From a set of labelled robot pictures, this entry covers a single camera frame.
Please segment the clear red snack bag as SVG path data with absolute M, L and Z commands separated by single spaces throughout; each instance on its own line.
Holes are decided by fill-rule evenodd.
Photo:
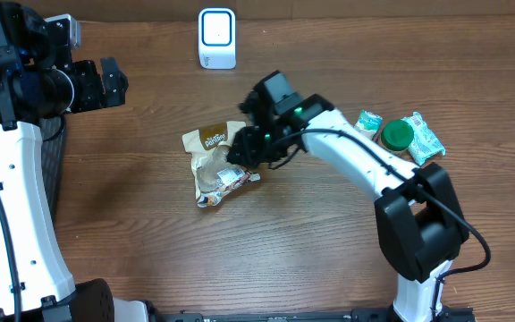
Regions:
M 197 204 L 200 208 L 216 206 L 225 196 L 241 186 L 261 180 L 260 174 L 239 165 L 221 170 L 200 167 L 196 176 L 199 191 Z

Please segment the green lidded jar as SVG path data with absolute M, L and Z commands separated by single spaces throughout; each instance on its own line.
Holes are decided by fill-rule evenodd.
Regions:
M 413 140 L 414 130 L 403 120 L 390 121 L 379 135 L 381 146 L 394 155 L 405 152 Z

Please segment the small teal tissue pack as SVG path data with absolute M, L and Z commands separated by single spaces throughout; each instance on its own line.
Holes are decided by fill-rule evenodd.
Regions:
M 378 133 L 382 122 L 383 118 L 380 115 L 362 110 L 359 114 L 358 120 L 354 125 L 354 128 L 362 135 L 372 140 Z

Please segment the mint green wipes packet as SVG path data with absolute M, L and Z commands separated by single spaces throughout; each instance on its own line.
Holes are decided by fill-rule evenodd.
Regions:
M 402 120 L 407 123 L 414 132 L 413 141 L 408 151 L 417 165 L 423 165 L 429 158 L 446 154 L 446 149 L 434 132 L 428 127 L 427 122 L 419 112 L 412 116 L 404 117 Z

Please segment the beige brown pastry bag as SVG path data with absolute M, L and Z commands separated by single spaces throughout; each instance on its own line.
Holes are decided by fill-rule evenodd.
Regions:
M 227 121 L 201 127 L 182 135 L 184 150 L 191 155 L 190 168 L 194 176 L 197 200 L 199 196 L 197 170 L 200 167 L 221 170 L 233 166 L 226 157 L 235 134 L 245 125 L 245 122 Z

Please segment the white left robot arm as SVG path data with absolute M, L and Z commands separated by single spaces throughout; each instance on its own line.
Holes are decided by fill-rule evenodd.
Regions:
M 0 321 L 147 321 L 143 301 L 102 279 L 76 284 L 58 246 L 43 180 L 43 119 L 121 106 L 117 62 L 74 61 L 80 25 L 0 2 Z

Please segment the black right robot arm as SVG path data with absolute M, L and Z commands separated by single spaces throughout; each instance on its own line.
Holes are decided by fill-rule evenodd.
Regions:
M 380 250 L 397 272 L 386 308 L 355 308 L 345 321 L 473 321 L 471 308 L 441 302 L 451 275 L 487 266 L 491 251 L 462 214 L 447 172 L 419 167 L 368 139 L 324 97 L 300 95 L 280 71 L 240 103 L 251 124 L 235 135 L 228 162 L 271 169 L 288 163 L 291 146 L 334 167 L 373 201 Z

